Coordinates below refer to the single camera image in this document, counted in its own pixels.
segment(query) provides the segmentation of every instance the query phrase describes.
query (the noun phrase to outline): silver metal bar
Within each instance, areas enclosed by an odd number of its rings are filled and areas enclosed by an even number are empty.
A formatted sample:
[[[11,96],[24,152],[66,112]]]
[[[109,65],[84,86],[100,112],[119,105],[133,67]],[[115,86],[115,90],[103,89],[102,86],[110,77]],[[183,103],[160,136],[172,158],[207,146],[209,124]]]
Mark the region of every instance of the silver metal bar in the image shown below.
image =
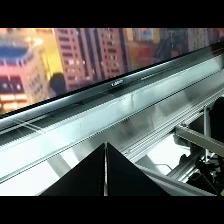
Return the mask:
[[[136,165],[136,167],[173,196],[214,196],[209,192],[161,175],[140,165]]]
[[[176,135],[220,156],[224,156],[224,144],[222,142],[182,126],[176,127],[175,131]]]

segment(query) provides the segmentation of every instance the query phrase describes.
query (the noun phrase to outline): black panel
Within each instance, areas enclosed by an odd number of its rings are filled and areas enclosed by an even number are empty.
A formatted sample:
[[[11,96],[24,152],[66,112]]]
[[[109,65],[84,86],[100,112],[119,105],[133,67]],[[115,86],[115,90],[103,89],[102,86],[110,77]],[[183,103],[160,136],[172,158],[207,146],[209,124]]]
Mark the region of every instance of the black panel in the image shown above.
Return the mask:
[[[103,196],[105,149],[98,147],[41,196]]]
[[[170,196],[108,143],[109,196]]]

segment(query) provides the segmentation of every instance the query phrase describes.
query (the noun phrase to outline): television screen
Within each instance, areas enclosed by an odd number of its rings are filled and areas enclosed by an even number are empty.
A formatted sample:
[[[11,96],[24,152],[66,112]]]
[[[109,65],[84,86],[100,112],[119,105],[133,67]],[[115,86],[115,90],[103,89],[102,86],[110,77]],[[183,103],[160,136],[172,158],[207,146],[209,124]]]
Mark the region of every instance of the television screen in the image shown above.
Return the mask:
[[[224,28],[0,28],[0,114],[223,38]]]

